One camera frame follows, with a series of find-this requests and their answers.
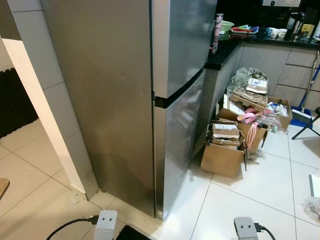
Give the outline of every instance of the refrigerator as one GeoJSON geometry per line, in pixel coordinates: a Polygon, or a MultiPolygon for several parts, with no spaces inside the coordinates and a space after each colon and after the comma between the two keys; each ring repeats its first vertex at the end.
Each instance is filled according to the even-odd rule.
{"type": "Polygon", "coordinates": [[[195,142],[217,0],[41,0],[101,190],[164,220],[195,142]]]}

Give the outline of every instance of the black stand leg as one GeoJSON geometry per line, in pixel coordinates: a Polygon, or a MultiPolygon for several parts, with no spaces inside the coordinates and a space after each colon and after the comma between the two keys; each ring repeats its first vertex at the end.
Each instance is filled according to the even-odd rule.
{"type": "Polygon", "coordinates": [[[318,118],[320,118],[320,115],[316,116],[315,119],[313,119],[311,122],[309,122],[301,131],[299,131],[296,135],[294,135],[294,136],[292,137],[292,140],[295,140],[295,138],[296,138],[300,133],[302,133],[304,130],[308,129],[309,126],[310,126],[311,124],[313,124],[318,118]]]}

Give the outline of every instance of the clutter pile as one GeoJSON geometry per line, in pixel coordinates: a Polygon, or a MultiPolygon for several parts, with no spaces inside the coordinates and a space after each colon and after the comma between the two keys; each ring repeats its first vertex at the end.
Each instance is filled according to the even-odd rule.
{"type": "Polygon", "coordinates": [[[268,77],[256,68],[240,68],[216,104],[215,120],[208,126],[201,168],[234,177],[242,159],[264,145],[268,131],[287,131],[292,120],[286,99],[267,96],[268,77]]]}

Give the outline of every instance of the white mug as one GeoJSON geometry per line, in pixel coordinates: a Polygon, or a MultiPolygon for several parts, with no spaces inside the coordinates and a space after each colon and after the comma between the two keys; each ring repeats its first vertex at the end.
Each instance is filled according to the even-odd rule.
{"type": "Polygon", "coordinates": [[[278,32],[279,32],[279,29],[278,28],[274,28],[274,27],[271,27],[271,36],[277,36],[278,35],[278,32]]]}
{"type": "Polygon", "coordinates": [[[285,37],[285,35],[287,34],[287,29],[285,29],[285,28],[280,28],[279,29],[279,31],[278,31],[278,37],[279,38],[284,38],[285,37]]]}

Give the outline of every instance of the white tile floor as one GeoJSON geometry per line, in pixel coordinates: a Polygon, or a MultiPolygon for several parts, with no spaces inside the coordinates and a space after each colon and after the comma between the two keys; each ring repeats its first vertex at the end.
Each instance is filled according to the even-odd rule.
{"type": "MultiPolygon", "coordinates": [[[[242,164],[234,179],[203,171],[195,159],[162,222],[108,193],[72,204],[69,180],[37,120],[0,139],[0,177],[11,182],[0,201],[0,239],[43,240],[67,221],[110,209],[118,211],[115,236],[127,224],[153,240],[231,240],[237,239],[234,218],[250,216],[277,240],[320,240],[320,221],[301,205],[310,195],[308,174],[320,172],[320,137],[306,130],[291,140],[298,131],[289,126],[288,134],[269,133],[258,157],[247,171],[242,164]]],[[[79,222],[52,239],[92,240],[94,232],[90,223],[79,222]]]]}

